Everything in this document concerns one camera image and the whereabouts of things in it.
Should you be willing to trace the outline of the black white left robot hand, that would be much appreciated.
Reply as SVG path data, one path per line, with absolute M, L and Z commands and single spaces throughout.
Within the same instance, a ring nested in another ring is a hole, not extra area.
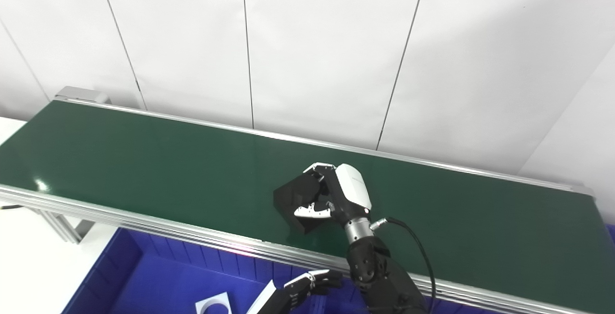
M 249 314 L 289 314 L 310 296 L 326 296 L 342 287 L 343 275 L 332 269 L 312 270 L 277 287 L 268 282 L 248 309 Z

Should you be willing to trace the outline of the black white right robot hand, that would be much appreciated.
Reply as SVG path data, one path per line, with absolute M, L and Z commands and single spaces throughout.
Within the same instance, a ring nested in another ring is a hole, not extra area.
M 370 218 L 371 200 L 362 174 L 348 164 L 314 163 L 299 176 L 292 193 L 299 199 L 296 218 L 331 218 L 341 227 Z

